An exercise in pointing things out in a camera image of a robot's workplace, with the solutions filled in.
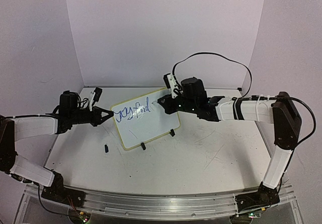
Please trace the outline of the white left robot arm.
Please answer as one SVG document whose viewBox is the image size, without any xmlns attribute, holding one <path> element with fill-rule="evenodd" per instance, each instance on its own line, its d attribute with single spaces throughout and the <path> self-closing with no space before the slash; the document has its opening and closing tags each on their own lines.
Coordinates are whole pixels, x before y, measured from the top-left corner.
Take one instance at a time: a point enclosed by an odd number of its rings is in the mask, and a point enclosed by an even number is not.
<svg viewBox="0 0 322 224">
<path fill-rule="evenodd" d="M 103 124 L 114 113 L 96 106 L 101 94 L 102 89 L 95 88 L 88 98 L 81 99 L 78 93 L 67 90 L 60 95 L 59 104 L 51 113 L 1 116 L 1 172 L 48 187 L 55 201 L 64 202 L 68 191 L 54 182 L 57 174 L 19 155 L 15 143 L 35 136 L 63 134 L 74 125 Z"/>
</svg>

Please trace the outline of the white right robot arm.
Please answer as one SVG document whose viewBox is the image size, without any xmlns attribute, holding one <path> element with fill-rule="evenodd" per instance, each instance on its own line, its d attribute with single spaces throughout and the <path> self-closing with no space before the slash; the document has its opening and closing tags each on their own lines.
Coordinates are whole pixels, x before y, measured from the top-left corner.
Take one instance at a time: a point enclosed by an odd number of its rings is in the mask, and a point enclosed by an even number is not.
<svg viewBox="0 0 322 224">
<path fill-rule="evenodd" d="M 164 82 L 170 93 L 157 102 L 168 115 L 185 112 L 211 122 L 237 120 L 273 124 L 275 150 L 262 184 L 270 189 L 278 186 L 299 144 L 301 129 L 301 117 L 286 92 L 280 92 L 276 97 L 208 97 L 201 79 L 192 77 L 178 84 L 168 73 L 164 75 Z"/>
</svg>

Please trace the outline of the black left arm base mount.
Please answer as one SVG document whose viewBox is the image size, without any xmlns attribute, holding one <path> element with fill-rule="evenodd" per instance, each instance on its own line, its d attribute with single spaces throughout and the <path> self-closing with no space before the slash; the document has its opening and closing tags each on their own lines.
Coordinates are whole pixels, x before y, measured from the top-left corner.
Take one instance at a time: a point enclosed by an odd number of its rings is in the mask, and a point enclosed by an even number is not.
<svg viewBox="0 0 322 224">
<path fill-rule="evenodd" d="M 41 197 L 57 203 L 69 204 L 72 207 L 82 207 L 86 194 L 83 191 L 65 187 L 63 176 L 55 171 L 53 173 L 53 182 L 51 186 L 43 188 Z"/>
</svg>

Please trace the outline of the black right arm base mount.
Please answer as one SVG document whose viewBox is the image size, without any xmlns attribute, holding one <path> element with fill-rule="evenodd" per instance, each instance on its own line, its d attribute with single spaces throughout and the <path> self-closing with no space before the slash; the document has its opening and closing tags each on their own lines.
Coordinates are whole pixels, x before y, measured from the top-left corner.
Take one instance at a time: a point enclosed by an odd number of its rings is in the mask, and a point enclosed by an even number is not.
<svg viewBox="0 0 322 224">
<path fill-rule="evenodd" d="M 261 182 L 257 191 L 239 194 L 235 197 L 235 201 L 237 203 L 238 213 L 262 207 L 269 207 L 280 202 L 279 191 L 277 187 L 272 189 Z"/>
</svg>

